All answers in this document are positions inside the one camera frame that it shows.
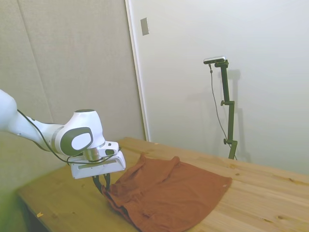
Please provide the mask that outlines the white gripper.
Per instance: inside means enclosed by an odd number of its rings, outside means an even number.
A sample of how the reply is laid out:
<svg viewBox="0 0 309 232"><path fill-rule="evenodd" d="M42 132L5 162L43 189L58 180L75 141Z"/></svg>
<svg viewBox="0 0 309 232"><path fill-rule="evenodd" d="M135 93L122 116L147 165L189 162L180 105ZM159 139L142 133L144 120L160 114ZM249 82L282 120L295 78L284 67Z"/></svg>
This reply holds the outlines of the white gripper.
<svg viewBox="0 0 309 232"><path fill-rule="evenodd" d="M102 194L102 184L99 179L99 175L104 174L105 190L108 191L111 185L110 173L123 171L126 168L126 161L122 151L111 158L104 157L106 161L102 163L88 163L88 164L75 164L76 162L86 162L86 160L73 159L74 164L71 164L71 173L74 179L81 179L86 177L92 177L93 183L96 188Z"/></svg>

